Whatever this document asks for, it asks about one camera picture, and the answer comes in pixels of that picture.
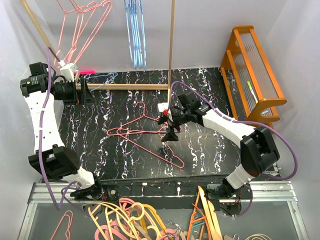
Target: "red hanger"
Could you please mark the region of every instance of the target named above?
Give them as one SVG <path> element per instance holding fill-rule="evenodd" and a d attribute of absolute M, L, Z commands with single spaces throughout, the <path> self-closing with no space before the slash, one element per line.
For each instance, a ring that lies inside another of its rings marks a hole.
<path fill-rule="evenodd" d="M 124 139 L 128 140 L 130 143 L 132 143 L 132 144 L 136 145 L 137 147 L 145 150 L 146 152 L 148 152 L 148 153 L 156 156 L 157 158 L 159 158 L 159 159 L 167 162 L 168 164 L 171 164 L 171 165 L 173 165 L 173 166 L 176 166 L 176 167 L 179 168 L 179 169 L 182 169 L 182 168 L 185 166 L 184 161 L 182 161 L 178 156 L 175 155 L 174 151 L 171 149 L 171 147 L 170 147 L 166 142 L 165 142 L 164 144 L 170 149 L 170 151 L 172 152 L 172 156 L 173 156 L 174 158 L 178 159 L 178 160 L 182 163 L 182 166 L 178 166 L 177 164 L 168 161 L 167 159 L 165 159 L 165 158 L 163 158 L 163 157 L 161 157 L 161 156 L 153 153 L 152 151 L 144 148 L 143 146 L 137 144 L 136 142 L 130 140 L 130 139 L 127 137 L 128 135 L 132 135 L 132 134 L 158 134 L 159 137 L 161 138 L 161 135 L 160 135 L 160 134 L 165 134 L 165 133 L 167 133 L 165 130 L 163 130 L 164 127 L 167 125 L 167 123 L 165 123 L 158 131 L 129 130 L 128 128 L 124 128 L 125 126 L 127 126 L 127 125 L 129 125 L 129 124 L 132 124 L 132 123 L 134 123 L 134 122 L 136 122 L 136 121 L 138 121 L 138 120 L 140 120 L 140 119 L 142 119 L 142 118 L 147 118 L 147 119 L 150 119 L 150 120 L 152 120 L 152 121 L 158 121 L 158 119 L 153 118 L 153 117 L 149 117 L 149 116 L 146 115 L 146 105 L 145 105 L 144 102 L 138 101 L 138 102 L 135 104 L 134 107 L 136 108 L 138 104 L 143 104 L 143 114 L 142 114 L 142 116 L 140 116 L 140 117 L 138 117 L 138 118 L 136 118 L 136 119 L 134 119 L 134 120 L 132 120 L 132 121 L 130 121 L 130 122 L 127 122 L 126 124 L 123 124 L 123 125 L 121 125 L 120 127 L 115 127 L 115 128 L 109 129 L 109 130 L 106 132 L 106 134 L 107 134 L 109 137 L 112 137 L 112 136 L 121 136 L 121 137 L 123 137 Z"/>

